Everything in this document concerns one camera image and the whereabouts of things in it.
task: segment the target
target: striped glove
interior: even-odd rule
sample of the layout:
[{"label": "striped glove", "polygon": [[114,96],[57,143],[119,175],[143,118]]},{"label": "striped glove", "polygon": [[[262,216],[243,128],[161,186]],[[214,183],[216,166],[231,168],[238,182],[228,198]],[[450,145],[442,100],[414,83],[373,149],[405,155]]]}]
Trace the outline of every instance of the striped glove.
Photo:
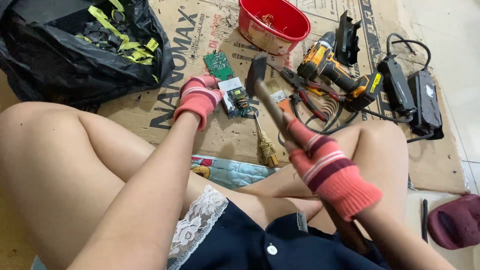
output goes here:
[{"label": "striped glove", "polygon": [[173,113],[173,120],[176,121],[184,110],[190,110],[202,118],[197,130],[203,130],[207,115],[213,112],[225,94],[224,91],[216,89],[220,81],[210,75],[190,77],[180,88],[180,106]]},{"label": "striped glove", "polygon": [[382,191],[366,182],[355,163],[346,158],[338,143],[308,130],[286,115],[288,130],[304,149],[286,142],[289,160],[305,184],[329,202],[346,221],[382,198]]}]

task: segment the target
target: red plastic basket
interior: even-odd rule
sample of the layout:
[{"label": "red plastic basket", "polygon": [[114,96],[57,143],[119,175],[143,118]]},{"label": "red plastic basket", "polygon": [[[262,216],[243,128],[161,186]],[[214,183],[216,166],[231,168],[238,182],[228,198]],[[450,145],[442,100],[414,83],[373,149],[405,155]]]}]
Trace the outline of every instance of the red plastic basket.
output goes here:
[{"label": "red plastic basket", "polygon": [[[287,54],[310,33],[308,18],[284,0],[239,0],[240,33],[257,47],[273,55]],[[273,16],[272,29],[259,19]]]}]

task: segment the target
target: black plastic bag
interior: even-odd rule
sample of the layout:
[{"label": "black plastic bag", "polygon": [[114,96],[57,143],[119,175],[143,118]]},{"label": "black plastic bag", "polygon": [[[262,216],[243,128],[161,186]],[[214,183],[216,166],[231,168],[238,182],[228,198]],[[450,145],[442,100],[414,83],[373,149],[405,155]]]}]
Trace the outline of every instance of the black plastic bag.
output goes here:
[{"label": "black plastic bag", "polygon": [[[80,108],[159,88],[171,77],[174,63],[170,44],[148,0],[120,2],[135,39],[145,45],[153,38],[159,44],[153,65],[131,62],[77,38],[75,33],[95,20],[88,6],[40,24],[21,17],[11,8],[18,3],[11,2],[0,0],[0,68],[21,101],[48,101]],[[45,1],[30,2],[42,2],[38,4],[40,9],[55,9]],[[95,6],[105,14],[114,9],[109,1]]]}]

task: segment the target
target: wooden hammer handle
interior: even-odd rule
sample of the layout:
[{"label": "wooden hammer handle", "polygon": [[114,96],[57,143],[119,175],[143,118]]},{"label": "wooden hammer handle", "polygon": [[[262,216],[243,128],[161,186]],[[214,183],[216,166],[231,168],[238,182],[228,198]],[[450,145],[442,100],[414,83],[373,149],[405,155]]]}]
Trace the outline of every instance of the wooden hammer handle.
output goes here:
[{"label": "wooden hammer handle", "polygon": [[[288,123],[283,118],[283,112],[277,106],[275,100],[270,96],[268,87],[265,82],[263,80],[256,80],[254,88],[256,96],[265,105],[268,113],[272,117],[273,121],[275,122],[276,126],[278,127],[280,133],[285,138],[285,140],[294,142],[295,144],[297,144],[298,147],[301,148],[297,140],[287,130]],[[367,254],[369,251],[369,246],[362,233],[358,229],[357,225],[354,222],[345,221],[342,217],[340,217],[340,215],[337,213],[335,208],[330,205],[330,203],[322,199],[320,200],[322,201],[322,204],[327,210],[327,213],[332,219],[335,227],[340,232],[342,243],[346,247],[354,250],[361,255]]]}]

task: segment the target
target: cordless drill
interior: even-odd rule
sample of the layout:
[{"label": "cordless drill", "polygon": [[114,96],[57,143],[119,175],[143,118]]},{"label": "cordless drill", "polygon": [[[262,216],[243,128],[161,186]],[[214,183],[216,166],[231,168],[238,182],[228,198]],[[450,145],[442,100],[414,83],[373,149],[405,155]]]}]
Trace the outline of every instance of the cordless drill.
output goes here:
[{"label": "cordless drill", "polygon": [[357,112],[374,102],[382,88],[383,76],[379,72],[364,75],[358,80],[340,67],[332,51],[335,33],[327,32],[309,49],[297,69],[297,74],[305,79],[314,80],[319,75],[329,78],[344,90],[345,109]]}]

